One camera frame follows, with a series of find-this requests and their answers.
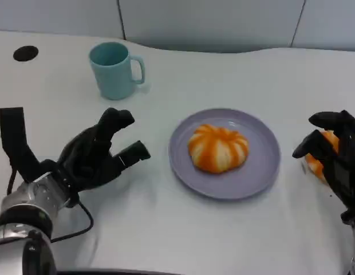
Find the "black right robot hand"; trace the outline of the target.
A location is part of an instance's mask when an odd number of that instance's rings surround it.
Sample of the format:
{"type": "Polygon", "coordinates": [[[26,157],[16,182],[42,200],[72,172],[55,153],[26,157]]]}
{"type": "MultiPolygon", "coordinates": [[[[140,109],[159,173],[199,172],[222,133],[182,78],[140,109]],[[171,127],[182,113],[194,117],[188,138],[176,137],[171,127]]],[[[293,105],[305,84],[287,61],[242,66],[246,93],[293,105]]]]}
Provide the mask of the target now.
{"type": "Polygon", "coordinates": [[[323,165],[322,173],[333,192],[347,209],[355,214],[355,118],[346,110],[318,112],[309,122],[338,137],[338,151],[319,130],[307,135],[296,147],[292,157],[311,154],[323,165]]]}

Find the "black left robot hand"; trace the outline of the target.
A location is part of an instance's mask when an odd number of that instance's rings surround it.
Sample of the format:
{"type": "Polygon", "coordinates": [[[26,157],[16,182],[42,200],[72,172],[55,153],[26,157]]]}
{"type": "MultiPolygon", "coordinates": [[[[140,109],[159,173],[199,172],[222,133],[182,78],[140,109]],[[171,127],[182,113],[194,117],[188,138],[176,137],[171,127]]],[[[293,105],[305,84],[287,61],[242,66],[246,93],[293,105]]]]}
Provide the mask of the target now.
{"type": "Polygon", "coordinates": [[[135,122],[128,110],[108,108],[94,126],[74,137],[62,150],[58,164],[63,167],[76,192],[103,186],[127,168],[151,157],[141,141],[116,155],[110,153],[116,132],[135,122]]]}

